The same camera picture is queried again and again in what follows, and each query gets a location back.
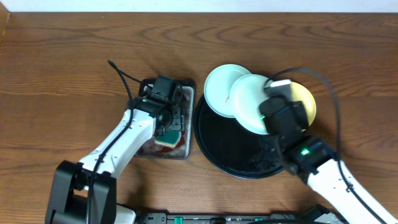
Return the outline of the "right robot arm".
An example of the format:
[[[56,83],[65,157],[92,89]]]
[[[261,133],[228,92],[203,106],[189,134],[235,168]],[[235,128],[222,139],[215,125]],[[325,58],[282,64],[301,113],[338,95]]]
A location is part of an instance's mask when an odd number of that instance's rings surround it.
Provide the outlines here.
[[[308,121],[301,101],[276,95],[263,101],[259,111],[284,169],[332,204],[348,223],[397,223],[355,179],[336,151],[302,131]]]

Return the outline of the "yellow plate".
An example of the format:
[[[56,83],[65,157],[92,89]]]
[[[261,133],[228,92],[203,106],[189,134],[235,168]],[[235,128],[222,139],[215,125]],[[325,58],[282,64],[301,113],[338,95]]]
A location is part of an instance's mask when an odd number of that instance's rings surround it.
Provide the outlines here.
[[[307,88],[296,82],[292,82],[290,88],[292,90],[292,100],[303,103],[307,113],[308,125],[310,126],[317,113],[317,106],[313,95]]]

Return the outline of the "green yellow sponge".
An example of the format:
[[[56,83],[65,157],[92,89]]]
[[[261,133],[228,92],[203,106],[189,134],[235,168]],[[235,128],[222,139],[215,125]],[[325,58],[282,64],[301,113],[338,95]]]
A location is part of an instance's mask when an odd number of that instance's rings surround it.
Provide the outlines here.
[[[174,148],[180,141],[182,134],[180,131],[165,132],[155,138],[155,143],[161,146]]]

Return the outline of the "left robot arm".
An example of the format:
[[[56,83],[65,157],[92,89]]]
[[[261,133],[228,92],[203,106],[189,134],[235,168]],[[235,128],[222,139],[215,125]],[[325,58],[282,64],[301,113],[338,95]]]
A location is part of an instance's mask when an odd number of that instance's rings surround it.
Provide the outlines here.
[[[136,212],[116,201],[117,179],[139,148],[157,132],[182,131],[183,95],[150,93],[130,99],[111,134],[77,163],[55,170],[46,223],[134,223]]]

